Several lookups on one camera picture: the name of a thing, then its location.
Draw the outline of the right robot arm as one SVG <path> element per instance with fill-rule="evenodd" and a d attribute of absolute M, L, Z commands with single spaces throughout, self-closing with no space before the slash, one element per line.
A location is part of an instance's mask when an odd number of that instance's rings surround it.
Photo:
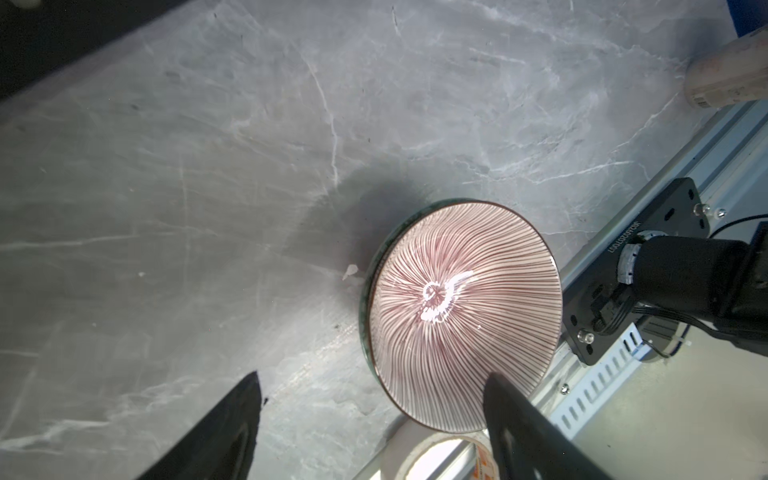
<path fill-rule="evenodd" d="M 767 355 L 767 217 L 750 242 L 712 236 L 653 236 L 626 245 L 616 277 L 633 312 L 694 326 L 710 337 Z"/>

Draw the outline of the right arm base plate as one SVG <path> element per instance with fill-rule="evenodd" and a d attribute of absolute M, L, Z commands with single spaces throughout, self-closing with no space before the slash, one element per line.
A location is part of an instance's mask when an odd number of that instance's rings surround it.
<path fill-rule="evenodd" d="M 596 364 L 636 322 L 638 288 L 648 281 L 659 237 L 706 238 L 709 221 L 693 179 L 672 180 L 640 210 L 619 219 L 579 267 L 563 294 L 564 338 L 578 360 Z"/>

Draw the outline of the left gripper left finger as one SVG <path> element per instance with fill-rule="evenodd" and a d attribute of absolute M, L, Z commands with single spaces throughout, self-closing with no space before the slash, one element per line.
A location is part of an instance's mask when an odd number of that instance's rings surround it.
<path fill-rule="evenodd" d="M 262 405 L 258 373 L 253 371 L 139 479 L 246 479 Z"/>

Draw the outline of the pink striped bowl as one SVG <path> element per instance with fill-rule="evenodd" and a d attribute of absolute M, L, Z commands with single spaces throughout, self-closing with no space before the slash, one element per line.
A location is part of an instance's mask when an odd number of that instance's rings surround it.
<path fill-rule="evenodd" d="M 563 290 L 542 235 L 503 205 L 433 203 L 372 259 L 359 335 L 373 376 L 410 419 L 464 434 L 486 426 L 483 389 L 503 374 L 530 394 L 559 345 Z"/>

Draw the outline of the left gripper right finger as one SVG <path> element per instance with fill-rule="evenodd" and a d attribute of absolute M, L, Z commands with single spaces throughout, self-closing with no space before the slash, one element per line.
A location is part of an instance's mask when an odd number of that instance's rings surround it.
<path fill-rule="evenodd" d="M 483 411 L 501 479 L 607 479 L 504 375 L 489 375 Z"/>

